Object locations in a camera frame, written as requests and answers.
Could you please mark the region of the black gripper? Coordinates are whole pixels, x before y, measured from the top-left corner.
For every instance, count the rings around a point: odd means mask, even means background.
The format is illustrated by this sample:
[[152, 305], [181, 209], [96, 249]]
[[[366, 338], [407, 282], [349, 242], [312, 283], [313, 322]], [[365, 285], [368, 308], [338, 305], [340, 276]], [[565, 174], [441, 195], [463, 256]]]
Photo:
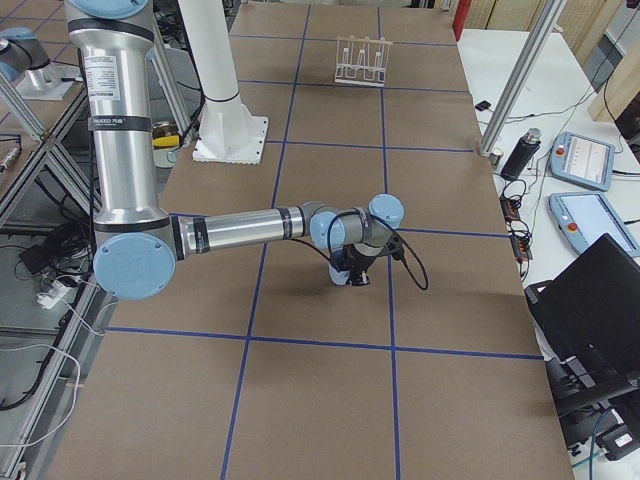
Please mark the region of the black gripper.
[[351, 286], [369, 285], [368, 269], [375, 262], [379, 253], [379, 247], [371, 247], [367, 244], [345, 246], [342, 266], [348, 273], [346, 283]]

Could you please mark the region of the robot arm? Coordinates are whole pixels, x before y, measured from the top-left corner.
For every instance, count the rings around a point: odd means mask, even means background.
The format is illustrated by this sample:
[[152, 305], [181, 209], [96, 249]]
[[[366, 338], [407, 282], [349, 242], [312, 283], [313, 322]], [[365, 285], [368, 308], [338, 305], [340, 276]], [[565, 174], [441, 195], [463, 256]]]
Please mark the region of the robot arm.
[[398, 230], [403, 205], [390, 194], [346, 210], [307, 202], [209, 217], [167, 213], [156, 190], [148, 93], [152, 4], [69, 1], [65, 11], [86, 75], [102, 197], [93, 269], [104, 290], [121, 300], [146, 299], [160, 293], [176, 264], [191, 255], [273, 241], [314, 249], [338, 285], [366, 285], [381, 257], [415, 258]]
[[26, 27], [1, 32], [1, 73], [25, 100], [61, 101], [83, 81], [78, 66], [54, 62]]

